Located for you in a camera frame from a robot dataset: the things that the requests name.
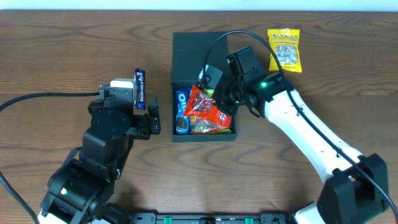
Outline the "yellow nut snack bag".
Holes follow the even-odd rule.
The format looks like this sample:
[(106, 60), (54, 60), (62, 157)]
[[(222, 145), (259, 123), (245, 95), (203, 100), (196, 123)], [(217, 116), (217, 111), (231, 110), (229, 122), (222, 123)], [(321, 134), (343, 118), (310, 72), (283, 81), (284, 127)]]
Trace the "yellow nut snack bag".
[(269, 45), (274, 51), (281, 67), (290, 72), (302, 73), (299, 52), (299, 29), (269, 29)]

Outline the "purple Dairy Milk bar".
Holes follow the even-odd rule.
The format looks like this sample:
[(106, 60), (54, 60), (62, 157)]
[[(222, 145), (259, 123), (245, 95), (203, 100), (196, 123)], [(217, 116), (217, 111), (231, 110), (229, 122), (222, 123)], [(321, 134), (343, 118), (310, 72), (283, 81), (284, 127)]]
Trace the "purple Dairy Milk bar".
[(137, 84), (137, 98), (135, 102), (135, 107), (140, 110), (145, 110), (145, 74), (146, 71), (140, 68), (135, 69), (134, 78)]

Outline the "dark green gift box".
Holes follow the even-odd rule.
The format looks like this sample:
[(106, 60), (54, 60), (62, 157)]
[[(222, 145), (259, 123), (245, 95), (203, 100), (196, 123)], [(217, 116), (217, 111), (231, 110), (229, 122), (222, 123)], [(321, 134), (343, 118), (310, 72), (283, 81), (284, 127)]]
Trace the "dark green gift box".
[[(181, 88), (191, 88), (199, 83), (199, 74), (203, 69), (203, 62), (208, 49), (219, 36), (224, 34), (218, 32), (175, 32), (173, 34), (173, 54), (171, 86), (172, 91)], [(208, 65), (227, 73), (230, 71), (226, 62), (229, 54), (228, 40), (219, 40), (211, 51)], [(177, 97), (172, 93), (172, 142), (212, 142), (212, 141), (234, 141), (237, 138), (236, 121), (232, 119), (231, 134), (177, 134)]]

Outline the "green Haribo gummy bag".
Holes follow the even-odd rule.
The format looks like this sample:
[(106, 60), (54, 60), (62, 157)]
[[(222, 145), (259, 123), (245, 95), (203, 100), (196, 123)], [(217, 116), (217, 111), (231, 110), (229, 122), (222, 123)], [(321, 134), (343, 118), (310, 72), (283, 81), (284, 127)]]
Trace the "green Haribo gummy bag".
[[(209, 93), (213, 93), (213, 90), (205, 90), (206, 94), (209, 96)], [(197, 116), (189, 116), (190, 117), (190, 133), (191, 134), (208, 134), (208, 133), (217, 133), (217, 132), (227, 132), (231, 133), (230, 128), (221, 127), (218, 124), (215, 124), (211, 121), (206, 121)]]

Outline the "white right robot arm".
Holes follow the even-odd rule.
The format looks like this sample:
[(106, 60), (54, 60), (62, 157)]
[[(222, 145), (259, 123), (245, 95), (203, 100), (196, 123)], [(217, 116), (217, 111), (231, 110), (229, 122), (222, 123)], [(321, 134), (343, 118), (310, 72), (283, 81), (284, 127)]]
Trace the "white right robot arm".
[(267, 74), (251, 47), (226, 60), (231, 73), (215, 93), (218, 104), (230, 114), (246, 105), (275, 124), (323, 182), (318, 200), (295, 212), (296, 223), (366, 223), (389, 208), (387, 166), (377, 154), (366, 157), (339, 138), (282, 74)]

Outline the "red snack bag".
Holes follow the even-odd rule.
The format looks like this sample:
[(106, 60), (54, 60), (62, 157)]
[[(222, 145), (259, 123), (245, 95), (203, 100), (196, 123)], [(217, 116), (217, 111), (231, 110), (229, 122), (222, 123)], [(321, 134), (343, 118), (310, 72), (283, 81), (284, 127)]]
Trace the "red snack bag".
[(228, 128), (232, 121), (232, 117), (221, 112), (215, 105), (215, 100), (196, 85), (193, 85), (192, 87), (190, 98), (183, 115), (197, 116), (225, 128)]

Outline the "blue Oreo cookie pack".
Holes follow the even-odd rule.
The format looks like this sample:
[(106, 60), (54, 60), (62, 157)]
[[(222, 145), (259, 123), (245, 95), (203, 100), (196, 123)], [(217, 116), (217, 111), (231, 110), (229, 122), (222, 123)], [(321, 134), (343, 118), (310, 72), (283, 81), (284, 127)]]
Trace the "blue Oreo cookie pack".
[(176, 103), (176, 133), (178, 135), (189, 135), (190, 134), (190, 117), (184, 116), (185, 109), (190, 99), (191, 89), (180, 88), (175, 91), (175, 103)]

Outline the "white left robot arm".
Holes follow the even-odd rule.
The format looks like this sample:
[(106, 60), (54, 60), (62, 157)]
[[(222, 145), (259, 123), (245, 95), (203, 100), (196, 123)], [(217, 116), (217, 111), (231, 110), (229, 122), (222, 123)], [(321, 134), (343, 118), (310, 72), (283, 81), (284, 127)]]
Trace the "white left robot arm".
[(132, 88), (102, 87), (88, 105), (91, 125), (81, 147), (72, 150), (49, 179), (40, 204), (40, 223), (132, 223), (131, 215), (109, 202), (135, 140), (161, 130), (154, 98), (147, 113), (134, 114)]

